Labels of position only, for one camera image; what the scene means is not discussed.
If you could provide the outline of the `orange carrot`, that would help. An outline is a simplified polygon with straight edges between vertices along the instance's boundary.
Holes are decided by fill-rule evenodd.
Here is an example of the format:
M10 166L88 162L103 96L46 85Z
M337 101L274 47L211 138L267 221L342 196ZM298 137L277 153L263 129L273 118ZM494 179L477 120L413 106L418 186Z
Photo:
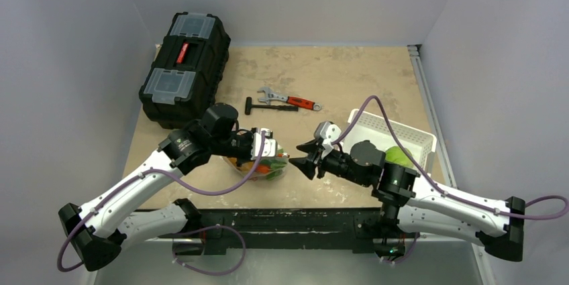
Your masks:
M267 174L270 174L271 172L272 172L272 170L271 170L270 166L259 165L256 168L256 173L258 173L258 174L267 175Z

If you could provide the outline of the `green cucumber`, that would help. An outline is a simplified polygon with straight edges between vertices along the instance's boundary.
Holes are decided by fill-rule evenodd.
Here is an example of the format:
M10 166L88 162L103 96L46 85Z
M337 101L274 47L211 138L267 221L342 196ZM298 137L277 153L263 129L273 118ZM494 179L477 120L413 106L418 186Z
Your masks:
M259 163L259 165L270 166L272 172L282 170L287 166L287 164L288 164L287 158L264 159Z

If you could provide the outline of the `clear orange-zip bag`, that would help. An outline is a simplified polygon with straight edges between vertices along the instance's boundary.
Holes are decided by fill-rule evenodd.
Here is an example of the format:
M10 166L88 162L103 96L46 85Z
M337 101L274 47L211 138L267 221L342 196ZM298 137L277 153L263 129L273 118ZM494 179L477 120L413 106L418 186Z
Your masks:
M222 159L235 169L239 174L245 176L253 167L254 162L238 162L237 158L222 157ZM279 153L275 158L263 158L257 165L254 173L250 176L250 180L278 180L282 178L289 164L289 155L283 149L279 149Z

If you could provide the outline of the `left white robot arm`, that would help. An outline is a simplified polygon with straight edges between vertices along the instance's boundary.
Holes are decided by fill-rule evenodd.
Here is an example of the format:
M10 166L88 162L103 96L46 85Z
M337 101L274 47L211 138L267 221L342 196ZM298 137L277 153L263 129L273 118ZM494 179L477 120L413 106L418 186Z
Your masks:
M277 152L271 130L241 129L234 107L215 104L202 118L170 132L138 168L108 191L82 205L64 205L58 212L66 233L64 245L72 246L79 264L93 272L110 264L123 249L147 239L203 235L208 226L191 201L180 199L149 212L139 212L139 207L170 183L182 184L185 175L212 156L257 166Z

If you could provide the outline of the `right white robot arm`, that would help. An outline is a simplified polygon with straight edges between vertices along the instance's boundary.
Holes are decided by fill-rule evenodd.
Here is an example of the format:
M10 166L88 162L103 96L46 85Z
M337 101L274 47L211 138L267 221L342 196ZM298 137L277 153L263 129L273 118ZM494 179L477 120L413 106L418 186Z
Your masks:
M443 187L436 190L427 177L411 168L386 160L386 154L365 140L348 153L327 151L317 140L298 147L306 152L290 164L308 179L329 173L371 189L382 206L379 216L357 225L383 238L402 233L432 233L469 241L495 258L510 262L523 259L525 201L510 197L489 200Z

